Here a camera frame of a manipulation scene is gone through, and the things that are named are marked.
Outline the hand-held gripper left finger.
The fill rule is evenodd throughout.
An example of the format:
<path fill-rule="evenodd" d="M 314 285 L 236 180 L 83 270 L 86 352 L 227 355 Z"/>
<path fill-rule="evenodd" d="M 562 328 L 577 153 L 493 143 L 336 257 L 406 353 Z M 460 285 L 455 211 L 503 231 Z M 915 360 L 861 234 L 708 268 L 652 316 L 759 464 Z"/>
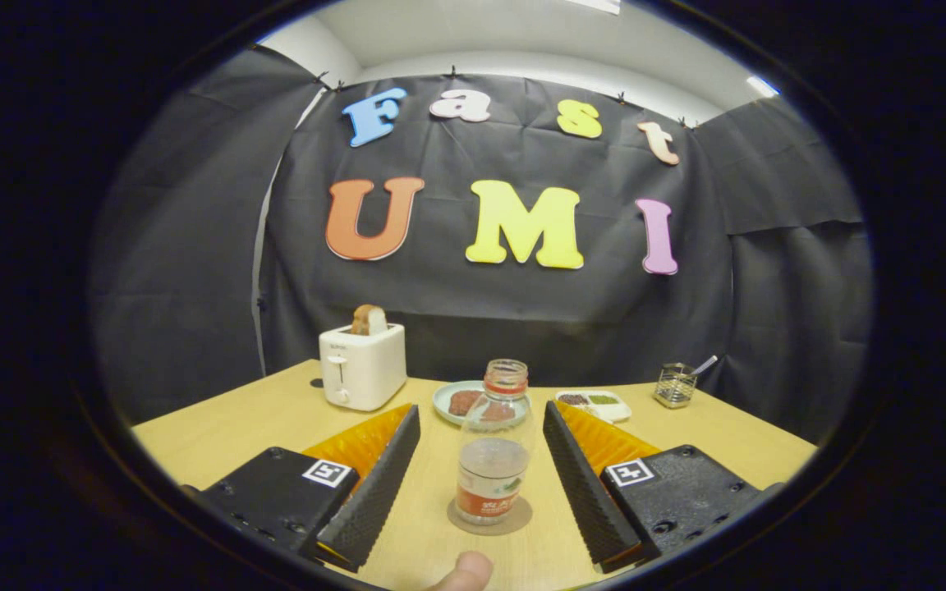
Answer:
<path fill-rule="evenodd" d="M 185 493 L 258 547 L 354 573 L 382 533 L 419 441 L 420 412 L 405 404 L 301 452 L 269 447 Z"/>

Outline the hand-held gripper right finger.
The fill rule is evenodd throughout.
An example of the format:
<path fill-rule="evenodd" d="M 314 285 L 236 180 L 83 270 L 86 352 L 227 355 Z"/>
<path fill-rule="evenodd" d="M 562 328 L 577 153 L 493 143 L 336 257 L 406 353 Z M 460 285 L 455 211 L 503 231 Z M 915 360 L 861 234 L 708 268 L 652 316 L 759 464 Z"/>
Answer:
<path fill-rule="evenodd" d="M 674 554 L 772 498 L 693 445 L 661 451 L 549 401 L 542 426 L 590 560 L 605 573 Z"/>

